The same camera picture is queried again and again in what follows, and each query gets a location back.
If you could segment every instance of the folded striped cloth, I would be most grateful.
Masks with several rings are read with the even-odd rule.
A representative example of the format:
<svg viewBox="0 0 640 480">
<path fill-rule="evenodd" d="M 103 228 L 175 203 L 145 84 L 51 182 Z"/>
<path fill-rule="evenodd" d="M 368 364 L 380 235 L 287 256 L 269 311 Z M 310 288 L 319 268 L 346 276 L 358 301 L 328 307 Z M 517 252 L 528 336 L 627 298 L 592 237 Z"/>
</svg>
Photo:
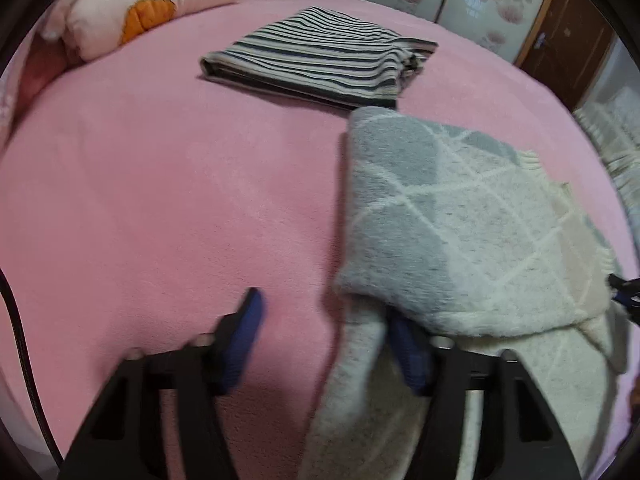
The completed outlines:
<svg viewBox="0 0 640 480">
<path fill-rule="evenodd" d="M 400 92 L 437 46 L 309 7 L 210 52 L 200 66 L 211 81 L 349 110 L 395 108 Z"/>
</svg>

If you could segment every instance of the white fluffy fabric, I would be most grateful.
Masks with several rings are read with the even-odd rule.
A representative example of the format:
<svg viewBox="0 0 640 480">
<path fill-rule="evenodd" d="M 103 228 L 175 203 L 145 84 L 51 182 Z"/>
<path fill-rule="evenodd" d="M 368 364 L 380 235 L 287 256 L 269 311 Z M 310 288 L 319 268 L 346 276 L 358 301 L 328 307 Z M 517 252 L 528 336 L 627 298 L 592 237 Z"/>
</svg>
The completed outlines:
<svg viewBox="0 0 640 480">
<path fill-rule="evenodd" d="M 348 311 L 299 480 L 406 472 L 428 402 L 384 345 L 385 304 L 464 349 L 518 352 L 587 473 L 626 367 L 628 320 L 606 287 L 610 253 L 568 188 L 532 153 L 381 108 L 351 115 L 349 153 L 336 280 Z M 480 414 L 471 392 L 459 480 L 473 472 Z"/>
</svg>

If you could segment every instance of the pink bedsheet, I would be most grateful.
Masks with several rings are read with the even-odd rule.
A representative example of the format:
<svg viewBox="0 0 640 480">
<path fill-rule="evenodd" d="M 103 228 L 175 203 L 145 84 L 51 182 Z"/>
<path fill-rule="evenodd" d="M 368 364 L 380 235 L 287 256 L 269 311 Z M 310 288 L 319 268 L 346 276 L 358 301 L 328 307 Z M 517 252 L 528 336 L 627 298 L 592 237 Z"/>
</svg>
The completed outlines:
<svg viewBox="0 0 640 480">
<path fill-rule="evenodd" d="M 638 275 L 591 145 L 549 91 L 494 54 L 359 0 L 244 0 L 187 16 L 60 77 L 0 161 L 0 264 L 63 452 L 126 349 L 176 348 L 253 285 L 269 313 L 223 420 L 241 478 L 295 476 L 336 343 L 346 115 L 206 82 L 198 59 L 312 5 L 438 41 L 399 110 L 537 151 Z M 30 413 L 2 309 L 0 368 Z"/>
</svg>

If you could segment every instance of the wall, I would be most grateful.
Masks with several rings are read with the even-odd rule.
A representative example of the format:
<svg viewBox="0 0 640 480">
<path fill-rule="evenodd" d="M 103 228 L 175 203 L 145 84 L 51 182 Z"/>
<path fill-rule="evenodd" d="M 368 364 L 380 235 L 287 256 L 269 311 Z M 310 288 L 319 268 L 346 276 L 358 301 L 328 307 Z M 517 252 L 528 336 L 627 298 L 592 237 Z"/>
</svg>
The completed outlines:
<svg viewBox="0 0 640 480">
<path fill-rule="evenodd" d="M 623 86 L 629 86 L 640 94 L 640 70 L 631 59 L 620 38 L 616 38 L 609 58 L 591 89 L 585 95 L 584 101 L 594 100 L 604 103 Z"/>
</svg>

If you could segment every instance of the black cable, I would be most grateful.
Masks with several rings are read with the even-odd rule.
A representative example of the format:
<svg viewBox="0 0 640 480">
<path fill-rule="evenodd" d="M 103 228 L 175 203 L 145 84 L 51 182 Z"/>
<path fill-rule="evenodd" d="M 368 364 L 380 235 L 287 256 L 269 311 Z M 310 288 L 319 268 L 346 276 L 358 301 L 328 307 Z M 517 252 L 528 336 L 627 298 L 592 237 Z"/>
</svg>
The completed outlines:
<svg viewBox="0 0 640 480">
<path fill-rule="evenodd" d="M 53 438 L 47 417 L 42 409 L 42 403 L 40 402 L 40 396 L 38 395 L 38 389 L 36 388 L 36 381 L 33 378 L 33 371 L 31 370 L 31 362 L 29 361 L 29 352 L 27 350 L 27 342 L 24 339 L 24 330 L 22 329 L 22 321 L 20 320 L 20 313 L 18 312 L 18 306 L 15 303 L 14 294 L 12 293 L 9 282 L 6 280 L 4 272 L 0 269 L 0 294 L 6 305 L 6 309 L 9 312 L 9 319 L 11 320 L 11 326 L 14 329 L 15 347 L 18 349 L 18 357 L 20 358 L 20 366 L 22 367 L 22 376 L 24 377 L 24 384 L 27 387 L 29 398 L 31 399 L 31 407 L 33 413 L 36 415 L 38 426 L 44 437 L 44 441 L 49 448 L 49 452 L 56 461 L 58 467 L 62 466 L 63 458 L 56 445 L 56 441 Z"/>
</svg>

